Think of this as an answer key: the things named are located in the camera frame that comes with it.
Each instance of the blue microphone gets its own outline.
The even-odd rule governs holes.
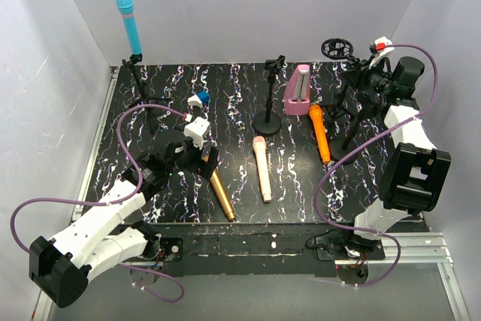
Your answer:
[[[127,38],[129,39],[132,54],[142,54],[141,41],[138,38],[137,26],[134,18],[134,2],[132,0],[115,0],[120,14],[122,14],[123,25],[126,27]]]

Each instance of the beige microphone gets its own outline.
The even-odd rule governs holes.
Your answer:
[[[253,149],[256,153],[257,172],[261,184],[262,199],[264,202],[271,201],[271,184],[269,183],[268,160],[265,156],[265,139],[261,135],[254,138]]]

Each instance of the white wall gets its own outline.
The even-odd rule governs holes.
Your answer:
[[[481,319],[481,272],[477,264],[481,259],[479,4],[481,0],[413,0],[392,38],[395,43],[426,47],[439,66],[437,105],[423,124],[436,146],[451,153],[452,164],[437,207],[426,217],[446,237],[472,319]],[[423,105],[430,96],[431,79],[424,77],[418,82],[415,95]]]
[[[76,198],[110,69],[73,0],[0,0],[1,316],[30,319],[38,287],[10,234],[14,208],[41,196]],[[28,245],[68,224],[72,208],[26,208]]]
[[[75,0],[110,65],[130,56],[114,0]],[[357,54],[390,36],[410,0],[134,0],[145,64],[320,59],[327,38]]]

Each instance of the black marble tabletop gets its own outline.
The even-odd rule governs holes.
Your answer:
[[[274,87],[274,110],[283,115],[283,93],[296,63],[284,66]],[[330,104],[341,88],[337,72],[342,63],[312,63],[311,102]],[[220,151],[219,174],[234,205],[237,222],[299,223],[319,220],[313,209],[314,190],[330,165],[319,158],[313,127],[308,116],[283,115],[280,133],[267,138],[271,172],[272,201],[265,204],[259,189],[252,142],[251,126],[256,112],[265,107],[268,82],[263,76],[263,64],[203,64],[149,65],[140,69],[146,91],[152,96],[168,96],[173,109],[193,112],[187,98],[205,90],[210,103],[197,114],[203,114],[212,125],[210,142]],[[107,123],[95,161],[87,195],[88,201],[98,201],[127,167],[127,158],[116,139],[116,124],[123,111],[137,97],[129,70],[122,67],[107,116]],[[348,92],[348,105],[358,106],[353,93]],[[153,140],[162,137],[162,129],[182,124],[182,120],[155,110],[160,131],[153,137],[146,122],[146,111],[140,111],[124,126],[124,137],[133,156],[151,149]],[[331,127],[329,137],[345,135],[348,123],[339,120]],[[361,144],[384,130],[378,119],[364,121],[354,142]],[[378,181],[394,150],[385,138],[363,150],[351,165],[340,168],[323,187],[319,201],[331,219],[350,221],[376,197]],[[152,223],[226,222],[216,195],[206,180],[198,175],[174,175],[167,189],[156,195],[141,212],[128,222],[143,217]]]

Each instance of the orange microphone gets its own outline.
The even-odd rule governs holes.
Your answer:
[[[309,107],[309,117],[314,124],[314,132],[316,133],[317,146],[321,153],[322,162],[327,165],[331,161],[331,154],[329,153],[328,139],[325,136],[321,107],[317,104],[311,105]]]

